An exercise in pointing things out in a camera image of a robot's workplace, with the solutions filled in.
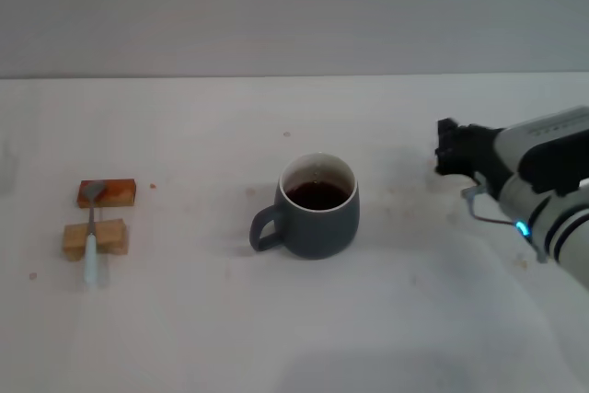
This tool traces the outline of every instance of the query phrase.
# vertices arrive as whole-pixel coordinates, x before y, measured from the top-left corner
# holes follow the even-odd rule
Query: white table
[[[588,74],[0,81],[0,390],[585,391],[589,294],[469,219],[465,180],[432,160],[440,118],[502,126],[588,97]],[[358,177],[355,242],[255,254],[283,166],[319,150]],[[101,178],[138,191],[101,210],[130,253],[88,292],[61,235]]]

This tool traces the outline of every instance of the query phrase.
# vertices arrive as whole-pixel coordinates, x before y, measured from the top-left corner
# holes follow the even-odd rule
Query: coffee
[[[291,189],[286,192],[286,196],[306,209],[326,211],[344,204],[350,198],[350,193],[325,181],[312,181]]]

